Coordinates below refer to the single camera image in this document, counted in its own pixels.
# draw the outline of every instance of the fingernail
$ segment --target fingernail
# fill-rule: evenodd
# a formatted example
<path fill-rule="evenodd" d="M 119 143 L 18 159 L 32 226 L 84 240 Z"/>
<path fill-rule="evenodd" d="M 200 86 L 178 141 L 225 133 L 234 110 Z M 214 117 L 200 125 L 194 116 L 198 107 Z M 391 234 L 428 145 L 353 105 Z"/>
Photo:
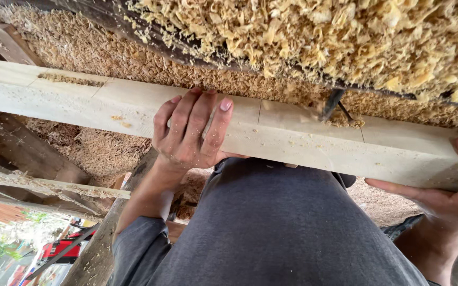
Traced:
<path fill-rule="evenodd" d="M 224 99 L 220 102 L 220 109 L 224 111 L 228 111 L 232 105 L 232 100 L 229 97 L 224 97 Z"/>
<path fill-rule="evenodd" d="M 192 88 L 190 91 L 193 92 L 193 93 L 200 93 L 201 89 L 200 89 L 200 87 L 195 87 L 195 88 Z"/>
<path fill-rule="evenodd" d="M 178 95 L 178 96 L 176 96 L 175 98 L 171 99 L 170 101 L 171 101 L 172 103 L 176 103 L 176 102 L 180 101 L 180 99 L 181 99 L 181 95 Z"/>

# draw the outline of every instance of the red machine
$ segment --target red machine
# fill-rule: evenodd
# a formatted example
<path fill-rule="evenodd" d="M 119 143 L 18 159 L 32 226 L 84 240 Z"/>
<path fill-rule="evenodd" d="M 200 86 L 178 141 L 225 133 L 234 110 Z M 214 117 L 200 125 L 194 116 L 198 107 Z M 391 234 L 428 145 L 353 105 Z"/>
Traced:
<path fill-rule="evenodd" d="M 37 262 L 39 266 L 42 266 L 45 263 L 47 263 L 49 260 L 53 259 L 56 254 L 60 253 L 63 249 L 65 249 L 67 246 L 72 244 L 76 238 L 85 234 L 86 230 L 88 229 L 87 227 L 79 226 L 76 224 L 72 224 L 72 226 L 79 227 L 81 230 L 69 235 L 65 239 L 59 239 L 59 240 L 54 241 L 53 243 L 47 243 L 46 245 L 44 245 L 44 247 L 42 248 L 42 253 L 40 255 L 40 258 L 38 259 L 38 262 Z M 96 231 L 93 231 L 89 236 L 87 236 L 84 239 L 84 241 L 90 240 L 93 237 L 93 234 L 95 234 L 95 232 Z M 59 260 L 56 261 L 55 263 L 73 264 L 75 260 L 79 257 L 80 246 L 81 244 L 78 243 L 71 250 L 69 250 L 64 256 L 60 257 Z"/>

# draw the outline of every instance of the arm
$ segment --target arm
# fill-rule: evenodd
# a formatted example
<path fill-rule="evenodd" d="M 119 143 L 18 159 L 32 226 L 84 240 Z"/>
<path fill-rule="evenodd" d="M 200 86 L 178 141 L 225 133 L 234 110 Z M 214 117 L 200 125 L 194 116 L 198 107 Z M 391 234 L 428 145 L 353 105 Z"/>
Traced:
<path fill-rule="evenodd" d="M 455 149 L 458 153 L 458 139 Z M 426 279 L 450 285 L 451 269 L 458 256 L 458 192 L 420 189 L 374 179 L 365 181 L 402 195 L 423 209 L 423 218 L 397 237 L 395 245 Z"/>
<path fill-rule="evenodd" d="M 125 205 L 114 239 L 140 216 L 165 220 L 175 190 L 189 169 L 209 168 L 221 159 L 239 156 L 219 150 L 232 116 L 229 98 L 220 102 L 206 139 L 202 138 L 216 99 L 214 90 L 203 93 L 200 88 L 193 88 L 185 96 L 177 96 L 160 107 L 153 120 L 152 140 L 159 155 Z"/>

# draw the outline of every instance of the person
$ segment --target person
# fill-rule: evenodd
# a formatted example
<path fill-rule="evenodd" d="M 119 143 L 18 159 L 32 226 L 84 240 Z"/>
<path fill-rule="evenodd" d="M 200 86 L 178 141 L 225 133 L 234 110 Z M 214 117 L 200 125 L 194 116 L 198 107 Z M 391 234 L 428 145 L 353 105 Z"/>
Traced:
<path fill-rule="evenodd" d="M 425 212 L 393 243 L 331 172 L 221 151 L 230 98 L 217 105 L 202 139 L 216 98 L 193 88 L 158 110 L 152 143 L 159 156 L 119 219 L 112 285 L 450 285 L 458 192 L 366 179 Z M 171 245 L 165 219 L 175 187 L 189 169 L 214 165 Z"/>

